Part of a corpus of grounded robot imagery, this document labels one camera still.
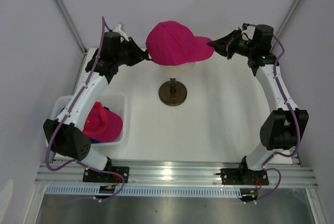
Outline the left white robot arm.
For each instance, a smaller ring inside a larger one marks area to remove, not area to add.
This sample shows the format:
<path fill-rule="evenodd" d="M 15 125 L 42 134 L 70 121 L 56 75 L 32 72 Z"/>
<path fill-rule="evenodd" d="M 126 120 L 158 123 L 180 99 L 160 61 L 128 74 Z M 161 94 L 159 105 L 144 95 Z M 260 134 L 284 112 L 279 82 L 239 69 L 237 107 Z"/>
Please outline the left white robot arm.
<path fill-rule="evenodd" d="M 100 182 L 105 183 L 112 178 L 113 170 L 108 167 L 110 158 L 91 147 L 89 138 L 83 133 L 84 124 L 98 96 L 110 84 L 119 67 L 131 67 L 148 58 L 148 53 L 121 29 L 102 34 L 100 46 L 87 63 L 83 81 L 69 104 L 56 119 L 47 119 L 43 124 L 47 141 L 45 163 L 50 171 L 61 169 L 50 165 L 50 153 L 54 152 L 93 170 Z"/>

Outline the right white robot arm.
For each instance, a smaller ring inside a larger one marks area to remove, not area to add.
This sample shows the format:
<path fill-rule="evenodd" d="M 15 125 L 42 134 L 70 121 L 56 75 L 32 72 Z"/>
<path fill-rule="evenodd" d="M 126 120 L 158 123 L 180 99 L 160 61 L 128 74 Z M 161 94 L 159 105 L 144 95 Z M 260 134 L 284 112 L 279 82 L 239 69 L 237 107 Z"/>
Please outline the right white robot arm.
<path fill-rule="evenodd" d="M 239 179 L 250 184 L 265 174 L 266 165 L 276 156 L 293 157 L 299 150 L 309 114 L 293 101 L 281 76 L 280 56 L 272 51 L 272 41 L 278 38 L 273 27 L 254 25 L 254 34 L 249 38 L 246 29 L 249 23 L 227 36 L 210 41 L 209 46 L 221 56 L 231 59 L 234 54 L 247 58 L 248 67 L 260 83 L 268 102 L 270 114 L 259 131 L 260 143 L 239 163 L 237 169 L 221 171 L 222 181 Z"/>

